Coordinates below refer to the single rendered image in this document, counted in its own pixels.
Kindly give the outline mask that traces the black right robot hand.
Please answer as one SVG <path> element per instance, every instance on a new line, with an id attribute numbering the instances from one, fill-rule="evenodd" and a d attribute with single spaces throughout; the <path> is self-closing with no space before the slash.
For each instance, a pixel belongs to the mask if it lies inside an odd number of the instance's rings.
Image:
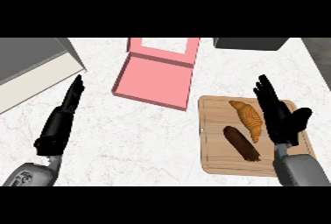
<path id="1" fill-rule="evenodd" d="M 259 76 L 253 88 L 264 111 L 268 135 L 276 144 L 299 145 L 299 133 L 307 129 L 308 120 L 314 114 L 311 108 L 290 111 L 286 103 L 279 99 L 276 88 L 267 75 Z"/>

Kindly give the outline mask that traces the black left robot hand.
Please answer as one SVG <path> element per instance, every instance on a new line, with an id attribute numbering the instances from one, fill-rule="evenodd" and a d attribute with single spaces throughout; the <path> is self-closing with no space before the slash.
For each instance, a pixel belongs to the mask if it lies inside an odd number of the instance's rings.
<path id="1" fill-rule="evenodd" d="M 61 156 L 64 154 L 83 91 L 85 85 L 82 75 L 79 75 L 69 88 L 63 104 L 55 107 L 41 137 L 35 142 L 39 156 Z"/>

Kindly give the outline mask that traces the golden brown croissant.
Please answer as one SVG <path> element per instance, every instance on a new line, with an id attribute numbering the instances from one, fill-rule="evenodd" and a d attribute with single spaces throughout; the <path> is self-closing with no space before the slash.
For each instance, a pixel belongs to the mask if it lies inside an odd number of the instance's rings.
<path id="1" fill-rule="evenodd" d="M 253 143 L 258 144 L 264 133 L 264 118 L 252 104 L 243 101 L 230 101 L 230 104 L 239 115 L 245 134 L 250 137 Z"/>

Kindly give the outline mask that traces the wooden cutting board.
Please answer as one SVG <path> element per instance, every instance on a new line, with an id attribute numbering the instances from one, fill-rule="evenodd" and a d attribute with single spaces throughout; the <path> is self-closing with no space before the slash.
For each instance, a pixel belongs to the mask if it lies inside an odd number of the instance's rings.
<path id="1" fill-rule="evenodd" d="M 225 138 L 224 128 L 234 126 L 247 140 L 253 141 L 250 131 L 242 123 L 230 101 L 250 104 L 259 116 L 265 117 L 256 98 L 209 95 L 200 98 L 202 168 L 211 174 L 276 177 L 276 144 L 268 136 L 267 127 L 262 127 L 259 142 L 253 143 L 253 147 L 261 153 L 261 161 L 258 162 L 245 160 Z"/>

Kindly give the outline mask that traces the dark grey box appliance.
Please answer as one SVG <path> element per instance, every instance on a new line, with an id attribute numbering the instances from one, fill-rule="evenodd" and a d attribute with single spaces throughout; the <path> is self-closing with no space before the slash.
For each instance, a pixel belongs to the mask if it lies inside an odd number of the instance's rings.
<path id="1" fill-rule="evenodd" d="M 277 51 L 289 38 L 215 38 L 213 45 L 219 49 Z"/>

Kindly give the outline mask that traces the pink open cardboard box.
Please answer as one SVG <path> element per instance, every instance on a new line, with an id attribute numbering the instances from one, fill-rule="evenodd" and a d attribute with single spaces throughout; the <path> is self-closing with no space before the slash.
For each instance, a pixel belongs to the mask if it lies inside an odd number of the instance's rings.
<path id="1" fill-rule="evenodd" d="M 147 47 L 143 45 L 143 38 L 129 38 L 129 56 L 112 93 L 185 111 L 199 47 L 199 38 L 188 38 L 185 53 Z"/>

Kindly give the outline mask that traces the grey and cream appliance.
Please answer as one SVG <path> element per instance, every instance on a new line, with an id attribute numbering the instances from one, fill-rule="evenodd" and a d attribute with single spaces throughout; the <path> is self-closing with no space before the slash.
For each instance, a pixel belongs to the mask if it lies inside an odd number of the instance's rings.
<path id="1" fill-rule="evenodd" d="M 69 38 L 0 38 L 0 115 L 86 71 Z"/>

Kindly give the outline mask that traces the grey slanted panel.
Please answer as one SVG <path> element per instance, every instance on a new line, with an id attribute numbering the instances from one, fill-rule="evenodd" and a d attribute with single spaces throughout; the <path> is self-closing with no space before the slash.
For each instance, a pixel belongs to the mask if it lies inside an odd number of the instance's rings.
<path id="1" fill-rule="evenodd" d="M 326 83 L 331 88 L 331 38 L 302 38 Z"/>

